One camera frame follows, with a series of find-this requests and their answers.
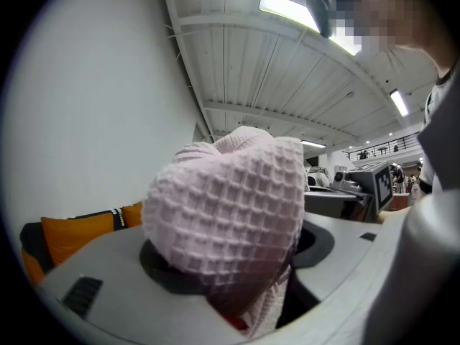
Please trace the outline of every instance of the white wall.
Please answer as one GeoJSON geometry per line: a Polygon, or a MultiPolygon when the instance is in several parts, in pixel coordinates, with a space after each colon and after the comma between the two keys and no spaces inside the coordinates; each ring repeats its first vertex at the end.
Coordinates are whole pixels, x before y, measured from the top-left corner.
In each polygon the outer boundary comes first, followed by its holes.
{"type": "Polygon", "coordinates": [[[325,167],[331,179],[334,178],[334,166],[346,166],[347,170],[352,170],[355,168],[353,162],[351,162],[346,155],[342,151],[330,152],[326,155],[320,155],[318,157],[318,165],[321,167],[325,167]]]}
{"type": "Polygon", "coordinates": [[[41,216],[139,201],[198,113],[159,0],[52,0],[4,95],[2,187],[15,243],[41,216]]]}

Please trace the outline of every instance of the towel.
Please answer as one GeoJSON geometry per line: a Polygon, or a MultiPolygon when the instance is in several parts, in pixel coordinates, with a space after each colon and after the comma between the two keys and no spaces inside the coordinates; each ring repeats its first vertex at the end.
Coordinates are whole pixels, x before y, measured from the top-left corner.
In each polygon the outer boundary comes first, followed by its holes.
{"type": "Polygon", "coordinates": [[[303,220],[299,139],[241,126],[192,143],[153,180],[142,227],[174,268],[197,277],[209,303],[257,332],[288,276],[303,220]]]}

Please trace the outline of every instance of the balcony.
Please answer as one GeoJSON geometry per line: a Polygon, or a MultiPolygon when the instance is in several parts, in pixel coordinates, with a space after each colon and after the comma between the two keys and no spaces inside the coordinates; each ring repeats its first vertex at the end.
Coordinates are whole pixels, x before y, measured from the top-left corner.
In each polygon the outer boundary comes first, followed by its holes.
{"type": "Polygon", "coordinates": [[[369,160],[399,161],[413,158],[423,154],[422,147],[417,140],[418,132],[406,137],[394,139],[390,142],[376,144],[372,147],[362,148],[353,152],[344,152],[356,166],[368,163],[369,160]]]}

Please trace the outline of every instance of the orange pillow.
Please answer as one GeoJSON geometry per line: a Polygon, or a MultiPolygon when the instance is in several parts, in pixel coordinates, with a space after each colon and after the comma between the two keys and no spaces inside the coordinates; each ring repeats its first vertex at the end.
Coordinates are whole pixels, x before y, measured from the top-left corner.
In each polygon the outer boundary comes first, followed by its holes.
{"type": "Polygon", "coordinates": [[[132,206],[121,207],[124,223],[128,227],[134,227],[142,224],[141,221],[142,202],[138,202],[132,206]]]}
{"type": "Polygon", "coordinates": [[[27,274],[29,279],[34,285],[38,285],[40,281],[43,280],[45,274],[43,273],[40,263],[35,259],[35,257],[28,254],[24,248],[21,248],[22,260],[24,261],[24,266],[26,267],[27,274]]]}
{"type": "Polygon", "coordinates": [[[91,240],[114,230],[114,218],[110,212],[76,220],[41,219],[48,251],[55,265],[63,263],[91,240]]]}

